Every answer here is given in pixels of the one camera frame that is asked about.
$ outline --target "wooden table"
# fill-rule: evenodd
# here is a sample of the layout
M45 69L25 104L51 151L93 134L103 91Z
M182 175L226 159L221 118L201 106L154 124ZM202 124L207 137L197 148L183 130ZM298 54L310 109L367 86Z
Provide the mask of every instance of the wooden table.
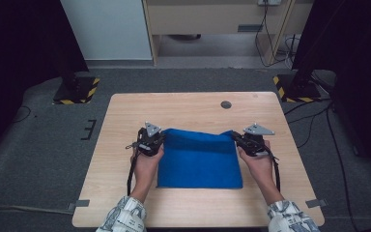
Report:
M229 101L232 107L221 107ZM308 209L305 201L315 199L294 139L275 93L158 93L116 94L111 98L99 140L72 219L76 227L98 227L109 210L127 192L129 157L125 147L135 139L145 121L163 129L221 133L243 133L258 123L275 131L265 136L279 158L281 192L308 213L317 224L324 223L319 207ZM147 227L256 227L267 226L267 204L245 163L241 189L151 188L145 206Z

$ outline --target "blue towel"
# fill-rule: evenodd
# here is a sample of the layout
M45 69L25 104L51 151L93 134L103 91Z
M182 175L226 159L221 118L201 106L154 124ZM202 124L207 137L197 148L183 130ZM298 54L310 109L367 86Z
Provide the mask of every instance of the blue towel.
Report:
M165 130L159 188L241 189L243 178L231 131L222 134Z

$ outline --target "black and yellow tape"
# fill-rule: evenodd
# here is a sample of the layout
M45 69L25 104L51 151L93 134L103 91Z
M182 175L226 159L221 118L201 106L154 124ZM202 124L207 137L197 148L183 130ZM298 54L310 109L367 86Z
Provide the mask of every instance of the black and yellow tape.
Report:
M92 99L93 95L96 92L96 89L98 88L98 84L100 82L100 78L94 78L93 83L90 87L90 90L87 94L87 96L84 99L80 100L70 100L70 99L63 99L58 101L53 101L54 104L75 104L75 103L88 103Z
M278 76L273 77L273 83L276 86L276 89L278 91L278 95L281 98L282 102L313 102L313 101L320 100L320 98L290 98L290 97L287 97L286 94L285 94L286 92L285 92Z

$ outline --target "white cabinet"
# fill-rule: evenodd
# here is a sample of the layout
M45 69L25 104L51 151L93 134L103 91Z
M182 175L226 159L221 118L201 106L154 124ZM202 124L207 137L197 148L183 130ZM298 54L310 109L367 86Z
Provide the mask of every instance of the white cabinet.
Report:
M61 0L85 60L152 60L141 0Z

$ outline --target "black cable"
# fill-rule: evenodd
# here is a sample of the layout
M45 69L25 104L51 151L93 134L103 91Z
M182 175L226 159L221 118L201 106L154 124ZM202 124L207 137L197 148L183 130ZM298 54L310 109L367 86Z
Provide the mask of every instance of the black cable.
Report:
M305 144L309 141L309 138L311 137L311 132L312 132L312 124L313 124L313 121L314 121L315 117L316 117L316 115L314 115L312 117L311 123L309 125L308 136L306 137L305 141L302 144L300 144L299 146L297 146L297 148L301 148L301 147L305 146Z
M268 154L270 155L271 157L271 160L272 160L272 163L273 163L273 170L274 170L274 173L275 173L275 184L276 184L276 188L278 189L279 192L281 192L281 178L279 176L279 164L278 162L276 162L276 160L278 160L278 158L276 158L271 149L265 145L262 146L264 148L264 150L266 150L268 152Z
M268 27L267 27L268 0L265 0L265 1L264 1L264 4L265 4L265 6L264 6L264 17L263 17L263 19L262 19L262 21L261 21L261 26L260 26L260 28L265 27L265 29L266 29L266 32L267 32L267 35L268 35L268 39L269 39L269 41L270 41L270 45L271 45L272 57L273 57L273 59L276 60L276 62L274 62L274 63L272 63L272 64L270 64L270 65L266 65L266 64L264 63L264 61L263 61L263 59L262 59L261 51L260 51L260 49L259 49L259 47L258 47L258 32L255 34L255 47L257 48L257 51L258 51L258 54L259 54L259 56L260 56L260 60L261 60L261 63L263 64L263 66L265 66L265 67L271 67L271 66L273 66L273 65L275 65L275 64L278 64L278 63L280 63L280 62L285 61L285 59L283 59L283 60L278 60L278 59L276 59L275 55L273 54L273 47L272 47L271 35L270 35L270 33L269 33L269 31L268 31Z
M292 57L293 57L292 52L294 51L294 42L295 42L295 34L294 34L294 37L292 38L291 48L290 48L290 51L289 51L289 53L288 53L288 57L289 57L289 59L291 60L291 63L292 63L292 64L294 64L294 60L292 59Z
M285 59L283 59L283 60L276 59L276 57L274 55L273 47L272 47L272 39L271 39L270 31L268 30L268 25L267 25L267 14L268 14L268 5L269 5L268 0L265 0L264 3L265 3L265 6L264 6L264 26L265 26L265 31L267 32L268 40L270 41L272 57L276 61L284 61Z
M296 110L296 109L298 109L298 108L300 108L300 107L302 107L306 104L313 103L313 102L323 102L323 101L330 101L330 99L319 99L319 100L308 101L308 102L302 103L302 104L297 105L294 108L288 110L287 112L284 113L284 115L287 115L287 114L291 113L292 111L294 111L294 110Z
M136 146L134 157L133 157L133 160L131 161L130 172L128 173L128 196L131 194L131 180L133 178L134 167L137 163L138 156L140 156L140 151L138 150L138 147Z
M23 117L22 119L19 119L17 121L13 121L12 123L20 123L20 122L22 122L23 120L27 119L29 117L29 115L31 114L31 112L32 112L31 108L29 108L28 106L23 105L20 108L26 108L28 110L28 114L25 117Z
M351 218L352 226L354 227L355 231L358 232L357 225L355 224L354 216L353 216L352 209L351 209L351 201L349 199L349 190L348 190L348 182L347 182L347 179L346 179L345 167L343 165L342 156L339 152L338 144L336 142L336 138L335 138L335 135L333 133L332 125L330 124L329 110L327 110L327 121L328 121L328 127L329 127L329 131L330 131L330 135L332 136L333 144L335 145L336 155L338 156L340 168L341 168L341 171L342 171L343 184L344 184L344 187L345 187L346 206L348 208L349 217Z
M318 112L318 113L316 113L316 114L312 114L312 115L304 116L304 117L302 117L302 118L299 118L299 119L296 119L296 120L294 120L294 121L291 121L291 122L289 122L288 124L296 123L296 122L298 122L298 121L300 121L300 120L303 120L303 119L306 119L306 118L310 118L310 117L318 116L318 115L324 113L327 109L329 109L330 106L331 106L332 104L333 104L333 102L331 102L331 103L330 103L326 108L324 108L322 111L320 111L320 112Z

